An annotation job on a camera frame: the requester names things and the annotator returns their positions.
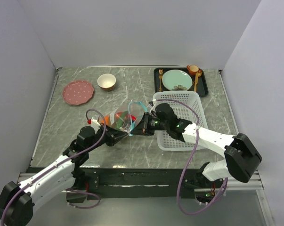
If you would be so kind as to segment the clear zip top bag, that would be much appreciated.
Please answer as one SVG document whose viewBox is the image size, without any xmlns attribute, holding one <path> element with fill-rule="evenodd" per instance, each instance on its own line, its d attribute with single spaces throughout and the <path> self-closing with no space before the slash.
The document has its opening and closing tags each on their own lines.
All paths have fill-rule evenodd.
<svg viewBox="0 0 284 226">
<path fill-rule="evenodd" d="M 131 131 L 140 123 L 145 112 L 148 112 L 148 109 L 142 102 L 130 101 L 117 107 L 107 114 L 103 120 L 98 121 L 100 124 L 105 122 L 107 126 L 127 132 L 132 136 Z"/>
</svg>

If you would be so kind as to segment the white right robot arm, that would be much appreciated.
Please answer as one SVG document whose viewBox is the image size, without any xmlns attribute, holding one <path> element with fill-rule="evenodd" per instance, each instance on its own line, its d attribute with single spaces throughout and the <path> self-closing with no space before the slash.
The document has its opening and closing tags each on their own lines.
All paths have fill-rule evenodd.
<svg viewBox="0 0 284 226">
<path fill-rule="evenodd" d="M 155 131 L 166 131 L 175 140 L 200 145 L 223 157 L 221 161 L 205 163 L 198 170 L 196 180 L 201 187 L 228 177 L 247 183 L 262 162 L 260 153 L 245 134 L 233 136 L 205 129 L 178 118 L 168 103 L 157 105 L 154 116 L 144 113 L 131 134 L 152 136 Z"/>
</svg>

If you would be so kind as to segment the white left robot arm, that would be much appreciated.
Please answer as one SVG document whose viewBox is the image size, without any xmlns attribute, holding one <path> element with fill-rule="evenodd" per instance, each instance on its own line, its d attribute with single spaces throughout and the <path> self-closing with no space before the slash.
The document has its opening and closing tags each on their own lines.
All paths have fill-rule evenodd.
<svg viewBox="0 0 284 226">
<path fill-rule="evenodd" d="M 106 144 L 114 146 L 128 135 L 101 125 L 97 131 L 91 126 L 81 128 L 77 138 L 53 163 L 30 178 L 6 184 L 0 194 L 0 220 L 3 226 L 25 226 L 34 212 L 63 190 L 79 189 L 84 185 L 80 166 L 89 152 Z"/>
</svg>

